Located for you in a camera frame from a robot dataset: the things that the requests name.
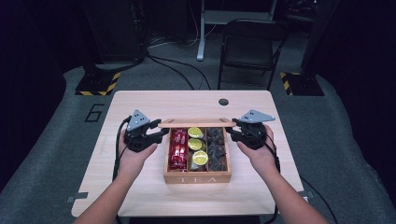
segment controller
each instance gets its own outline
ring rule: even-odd
[[[262,123],[269,120],[275,120],[275,118],[257,110],[250,110],[240,119],[233,119],[236,126],[241,128],[241,132],[232,127],[226,127],[225,131],[231,135],[234,142],[240,141],[247,147],[256,150],[263,147],[263,143],[267,139],[267,131]]]
[[[150,122],[148,117],[139,110],[135,110],[126,129],[124,143],[134,152],[143,151],[154,143],[160,144],[163,136],[169,133],[168,128],[162,128],[157,133],[146,134],[149,128],[154,129],[159,123],[161,123],[160,119]]]

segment dark background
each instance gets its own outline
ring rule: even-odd
[[[148,1],[145,7],[148,28],[160,30],[162,27],[162,32],[179,39],[194,34],[188,2],[172,2],[173,5],[159,7]],[[207,7],[219,9],[219,2],[210,2]],[[241,8],[236,4],[238,1],[227,2],[230,3],[224,9],[265,10],[268,7],[245,1]],[[112,3],[112,8],[105,3],[93,4],[88,0],[2,1],[0,63],[1,80],[5,85],[1,89],[4,108],[0,139],[1,189],[29,153],[61,102],[66,71],[84,63],[132,61],[140,53],[137,45],[141,36],[131,21],[136,18],[131,14],[131,1],[123,0],[119,5]],[[364,158],[378,171],[395,204],[394,3],[390,0],[318,3],[318,20],[312,27],[302,64],[304,74],[319,74],[333,84],[346,107]],[[199,22],[199,1],[191,1],[191,6]],[[167,21],[164,23],[167,26],[158,25],[160,21],[166,21],[164,18],[174,20],[175,17],[181,23]],[[108,18],[109,21],[99,22],[98,18]],[[98,39],[101,34],[107,36]]]

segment black chair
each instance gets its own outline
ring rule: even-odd
[[[226,66],[262,70],[262,76],[265,72],[272,71],[267,84],[269,91],[277,60],[288,34],[286,26],[276,21],[238,19],[228,22],[222,36],[218,90],[221,82],[265,86],[259,83],[223,81],[223,66]]]

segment black circle sticker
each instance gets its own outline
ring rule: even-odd
[[[228,105],[229,101],[227,99],[221,98],[219,99],[219,104],[220,105]]]

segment forearm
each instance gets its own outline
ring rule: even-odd
[[[261,172],[260,176],[271,191],[286,223],[328,223],[276,169]]]
[[[132,183],[118,176],[74,223],[113,223]]]

